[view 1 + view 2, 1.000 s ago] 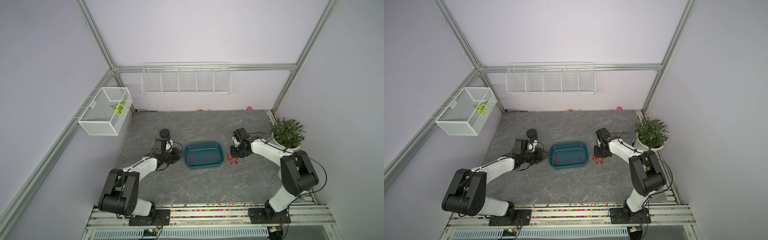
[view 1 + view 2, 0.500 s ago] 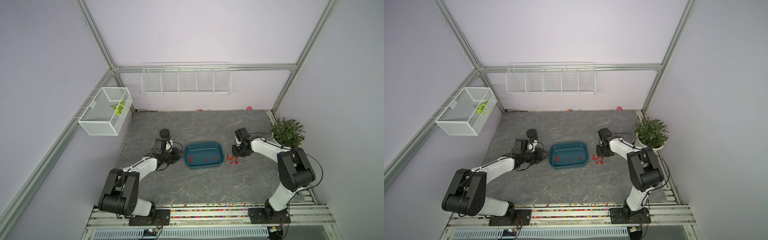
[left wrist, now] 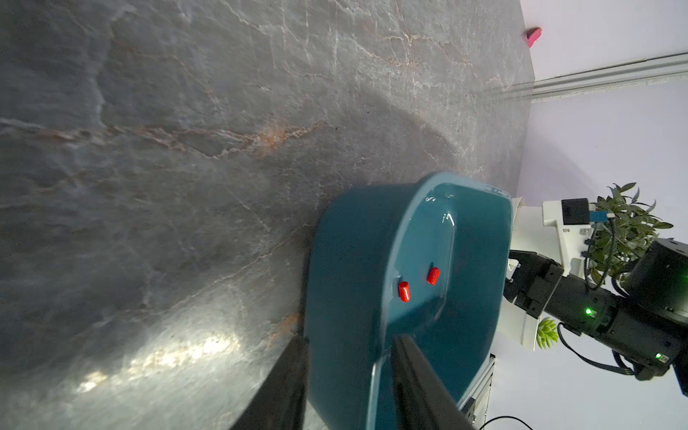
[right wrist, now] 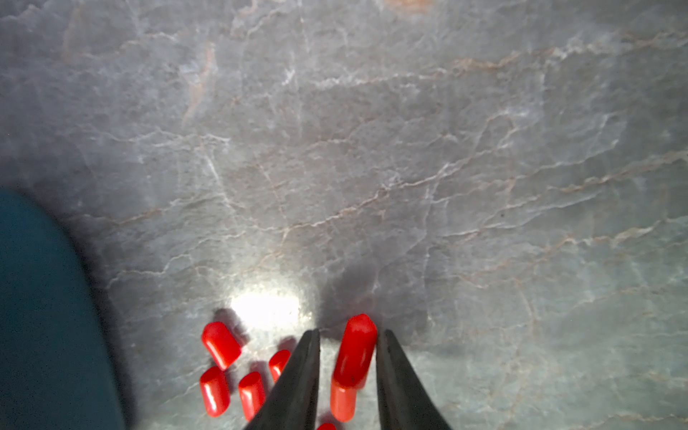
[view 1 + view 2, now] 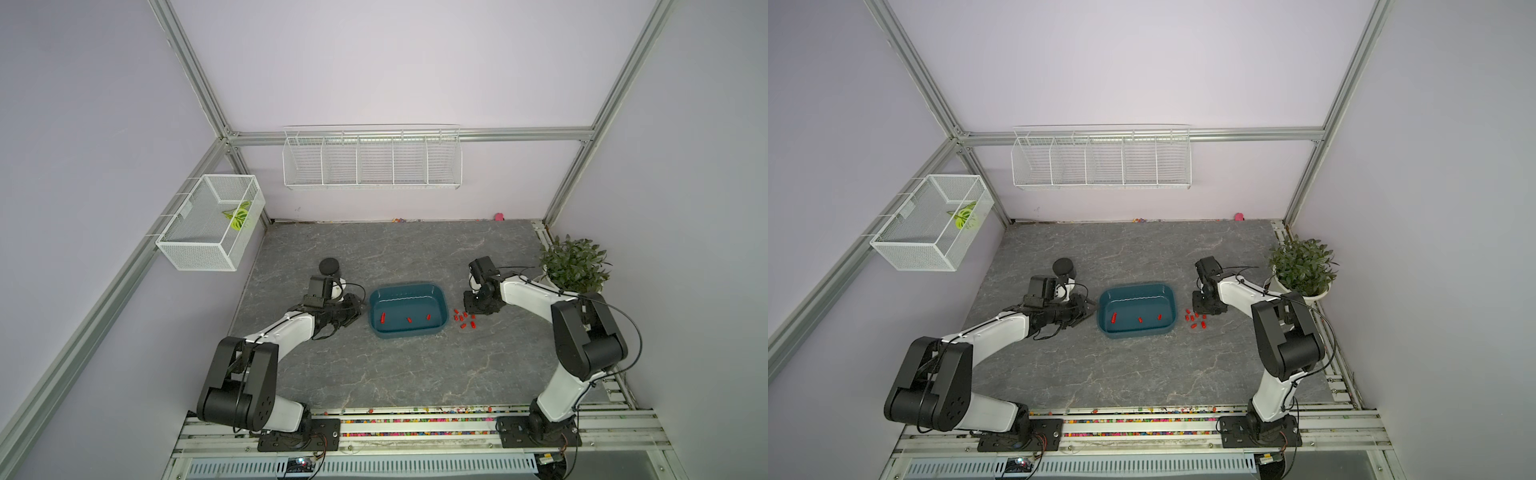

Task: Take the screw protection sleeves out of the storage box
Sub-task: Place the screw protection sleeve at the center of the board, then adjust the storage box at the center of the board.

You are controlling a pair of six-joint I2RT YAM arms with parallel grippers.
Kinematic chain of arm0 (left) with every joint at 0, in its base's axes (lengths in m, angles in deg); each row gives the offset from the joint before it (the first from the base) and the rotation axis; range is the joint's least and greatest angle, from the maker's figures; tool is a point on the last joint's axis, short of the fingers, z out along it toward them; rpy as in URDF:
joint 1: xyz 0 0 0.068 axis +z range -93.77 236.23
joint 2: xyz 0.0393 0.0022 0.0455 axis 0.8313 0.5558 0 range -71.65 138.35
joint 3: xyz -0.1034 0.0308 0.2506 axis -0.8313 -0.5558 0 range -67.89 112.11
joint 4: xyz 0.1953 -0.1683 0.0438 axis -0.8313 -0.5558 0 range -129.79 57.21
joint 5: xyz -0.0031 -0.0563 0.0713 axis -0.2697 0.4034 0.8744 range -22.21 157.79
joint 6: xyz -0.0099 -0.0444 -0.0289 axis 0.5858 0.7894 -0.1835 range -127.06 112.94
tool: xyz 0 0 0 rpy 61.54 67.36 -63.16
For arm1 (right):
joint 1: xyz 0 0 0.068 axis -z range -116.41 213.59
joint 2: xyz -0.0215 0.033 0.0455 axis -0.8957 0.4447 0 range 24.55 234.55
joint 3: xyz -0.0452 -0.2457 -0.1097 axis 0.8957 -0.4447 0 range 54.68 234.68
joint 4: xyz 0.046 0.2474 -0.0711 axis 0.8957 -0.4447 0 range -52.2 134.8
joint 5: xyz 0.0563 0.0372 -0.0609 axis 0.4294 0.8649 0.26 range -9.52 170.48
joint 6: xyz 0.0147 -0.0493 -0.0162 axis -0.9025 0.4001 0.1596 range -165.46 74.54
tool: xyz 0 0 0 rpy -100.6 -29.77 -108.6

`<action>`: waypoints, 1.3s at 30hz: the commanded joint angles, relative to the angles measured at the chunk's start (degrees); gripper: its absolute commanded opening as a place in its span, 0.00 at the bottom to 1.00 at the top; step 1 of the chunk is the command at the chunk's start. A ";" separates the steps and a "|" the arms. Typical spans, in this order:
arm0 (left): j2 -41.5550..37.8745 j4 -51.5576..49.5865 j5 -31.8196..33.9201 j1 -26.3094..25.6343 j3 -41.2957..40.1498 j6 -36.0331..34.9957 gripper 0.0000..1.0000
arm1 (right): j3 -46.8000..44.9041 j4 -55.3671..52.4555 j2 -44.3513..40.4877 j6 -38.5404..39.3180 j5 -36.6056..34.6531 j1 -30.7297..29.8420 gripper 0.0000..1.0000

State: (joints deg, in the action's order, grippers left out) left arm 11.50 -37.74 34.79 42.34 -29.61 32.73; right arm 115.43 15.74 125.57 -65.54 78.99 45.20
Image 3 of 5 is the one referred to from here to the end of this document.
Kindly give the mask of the teal plastic storage box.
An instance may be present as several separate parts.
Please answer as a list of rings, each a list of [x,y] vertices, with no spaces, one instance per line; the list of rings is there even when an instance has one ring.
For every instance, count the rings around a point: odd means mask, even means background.
[[[452,347],[473,353],[477,375],[496,333],[511,236],[510,195],[447,172],[354,187],[330,204],[309,258],[304,327],[309,400],[326,426],[395,428],[396,335],[410,335],[436,373]],[[441,271],[435,286],[431,267]]]

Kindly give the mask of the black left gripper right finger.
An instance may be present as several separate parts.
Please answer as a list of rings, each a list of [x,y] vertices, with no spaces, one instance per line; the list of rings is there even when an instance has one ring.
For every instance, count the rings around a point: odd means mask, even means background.
[[[410,335],[392,340],[392,394],[399,429],[471,429],[473,424],[458,407],[476,375],[476,355],[455,347],[449,358],[435,363],[436,373]]]

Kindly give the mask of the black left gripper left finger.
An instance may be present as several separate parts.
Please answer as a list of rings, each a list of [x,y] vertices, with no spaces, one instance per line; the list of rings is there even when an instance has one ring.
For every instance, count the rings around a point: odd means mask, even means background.
[[[309,376],[309,345],[296,336],[231,429],[302,429]]]

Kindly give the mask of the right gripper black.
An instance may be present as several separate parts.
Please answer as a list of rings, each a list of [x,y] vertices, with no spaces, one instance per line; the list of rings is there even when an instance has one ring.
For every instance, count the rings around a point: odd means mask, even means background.
[[[531,251],[512,250],[509,258],[517,264],[512,277],[505,281],[503,297],[538,319],[564,276],[564,268],[555,260]]]

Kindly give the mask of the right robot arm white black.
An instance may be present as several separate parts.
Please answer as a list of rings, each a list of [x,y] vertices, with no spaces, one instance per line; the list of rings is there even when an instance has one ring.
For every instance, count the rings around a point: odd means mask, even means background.
[[[673,371],[687,386],[687,246],[624,191],[528,206],[512,200],[497,329],[528,349],[588,336],[612,352],[601,369],[639,381]]]

